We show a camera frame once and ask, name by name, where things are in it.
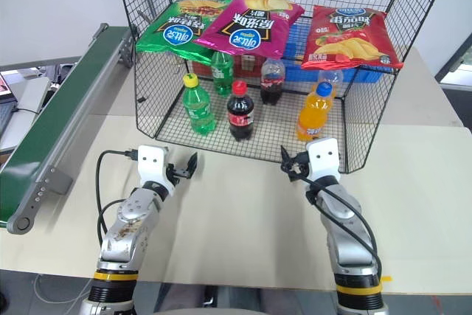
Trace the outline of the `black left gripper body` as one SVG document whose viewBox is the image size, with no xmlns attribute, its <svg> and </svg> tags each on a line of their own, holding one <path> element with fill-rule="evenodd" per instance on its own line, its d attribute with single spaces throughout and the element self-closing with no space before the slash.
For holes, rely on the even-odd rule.
<svg viewBox="0 0 472 315">
<path fill-rule="evenodd" d="M 165 174 L 171 184 L 178 184 L 181 178 L 187 178 L 187 170 L 176 168 L 174 164 L 171 163 L 167 165 Z"/>
</svg>

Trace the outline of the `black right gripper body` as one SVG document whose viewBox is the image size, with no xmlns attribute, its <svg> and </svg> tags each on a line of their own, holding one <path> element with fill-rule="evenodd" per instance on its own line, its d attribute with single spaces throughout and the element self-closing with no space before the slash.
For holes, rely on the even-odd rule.
<svg viewBox="0 0 472 315">
<path fill-rule="evenodd" d="M 310 159 L 307 151 L 298 153 L 289 159 L 289 179 L 291 181 L 300 180 L 300 177 L 307 178 L 310 172 Z"/>
</svg>

